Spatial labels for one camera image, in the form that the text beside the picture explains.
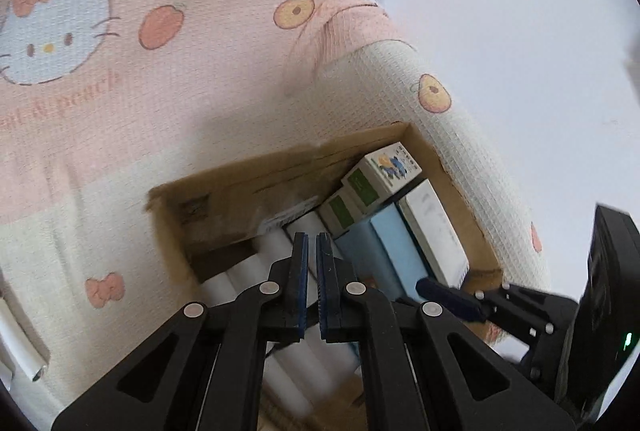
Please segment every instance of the product box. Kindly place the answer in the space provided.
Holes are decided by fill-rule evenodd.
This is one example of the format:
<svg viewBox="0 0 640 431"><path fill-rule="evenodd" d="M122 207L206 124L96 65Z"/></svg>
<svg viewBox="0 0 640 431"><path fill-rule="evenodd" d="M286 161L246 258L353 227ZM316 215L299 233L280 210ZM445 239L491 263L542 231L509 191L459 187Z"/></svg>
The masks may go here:
<svg viewBox="0 0 640 431"><path fill-rule="evenodd" d="M398 192L422 169L402 143L372 151L342 179L358 208L370 214L392 194Z"/></svg>
<svg viewBox="0 0 640 431"><path fill-rule="evenodd" d="M415 283L431 274L394 204L353 225L335 244L358 279L372 277L389 299L409 296L425 301L418 296Z"/></svg>
<svg viewBox="0 0 640 431"><path fill-rule="evenodd" d="M369 155L400 142L428 178L469 261L463 290L490 290L502 270L474 215L444 171L438 154L412 124L394 123L321 143L226 163L152 189L147 208L171 281L194 281L232 267L222 247L264 234L318 207ZM237 259L245 254L239 249ZM488 325L470 325L481 338Z"/></svg>
<svg viewBox="0 0 640 431"><path fill-rule="evenodd" d="M318 214L333 237L344 234L351 225L363 217L355 200L351 198L345 187L341 187L335 194L329 196L318 208Z"/></svg>
<svg viewBox="0 0 640 431"><path fill-rule="evenodd" d="M436 280L460 288L469 262L430 181L425 180L398 200L398 208Z"/></svg>

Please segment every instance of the pink fabric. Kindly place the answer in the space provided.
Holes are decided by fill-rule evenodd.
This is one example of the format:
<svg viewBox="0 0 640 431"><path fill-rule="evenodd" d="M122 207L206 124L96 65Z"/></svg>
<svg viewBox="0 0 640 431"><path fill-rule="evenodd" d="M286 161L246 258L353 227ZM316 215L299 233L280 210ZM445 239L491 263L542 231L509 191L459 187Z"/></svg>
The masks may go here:
<svg viewBox="0 0 640 431"><path fill-rule="evenodd" d="M378 3L0 0L0 222L397 39Z"/></svg>

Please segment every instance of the white box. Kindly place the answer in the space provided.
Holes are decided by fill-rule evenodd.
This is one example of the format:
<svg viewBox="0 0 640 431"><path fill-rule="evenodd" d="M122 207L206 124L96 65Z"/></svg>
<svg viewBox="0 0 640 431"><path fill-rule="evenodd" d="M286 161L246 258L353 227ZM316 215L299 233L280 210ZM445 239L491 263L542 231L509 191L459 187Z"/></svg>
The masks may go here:
<svg viewBox="0 0 640 431"><path fill-rule="evenodd" d="M396 142L365 155L342 179L342 184L358 208L370 214L421 172L409 152Z"/></svg>
<svg viewBox="0 0 640 431"><path fill-rule="evenodd" d="M398 200L398 207L436 280L460 288L469 261L430 181L425 180Z"/></svg>
<svg viewBox="0 0 640 431"><path fill-rule="evenodd" d="M344 187L320 205L318 214L333 237L345 233L351 225L363 218L356 202Z"/></svg>

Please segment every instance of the black device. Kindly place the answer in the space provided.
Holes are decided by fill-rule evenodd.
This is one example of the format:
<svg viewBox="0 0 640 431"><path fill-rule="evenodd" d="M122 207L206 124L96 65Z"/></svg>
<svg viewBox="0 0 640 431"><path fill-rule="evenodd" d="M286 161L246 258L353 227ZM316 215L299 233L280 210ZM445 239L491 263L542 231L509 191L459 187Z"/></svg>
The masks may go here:
<svg viewBox="0 0 640 431"><path fill-rule="evenodd" d="M628 215L596 208L579 305L507 283L469 295L428 279L417 288L429 302L392 302L360 283L321 234L319 301L307 308L307 252L297 233L268 281L225 305L186 305L65 409L53 431L255 430L267 341L297 342L316 317L327 342L359 344L370 430L640 426L638 364L602 418L591 418L640 335L640 236ZM460 319L492 321L529 351L513 366Z"/></svg>

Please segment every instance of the silver screw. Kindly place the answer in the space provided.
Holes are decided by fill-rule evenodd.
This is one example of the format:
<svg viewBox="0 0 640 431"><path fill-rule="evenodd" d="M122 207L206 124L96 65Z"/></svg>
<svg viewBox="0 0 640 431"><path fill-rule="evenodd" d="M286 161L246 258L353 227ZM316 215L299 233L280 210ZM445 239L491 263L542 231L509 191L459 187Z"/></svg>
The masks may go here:
<svg viewBox="0 0 640 431"><path fill-rule="evenodd" d="M200 317L204 313L204 307L200 303L189 303L182 311L187 317Z"/></svg>
<svg viewBox="0 0 640 431"><path fill-rule="evenodd" d="M265 281L260 285L260 292L265 295L275 294L280 290L280 285L278 285L275 281Z"/></svg>
<svg viewBox="0 0 640 431"><path fill-rule="evenodd" d="M353 281L347 285L347 292L354 296L361 296L366 291L367 287L357 281Z"/></svg>
<svg viewBox="0 0 640 431"><path fill-rule="evenodd" d="M442 313L442 307L434 302L428 302L422 305L422 311L430 317L438 317Z"/></svg>

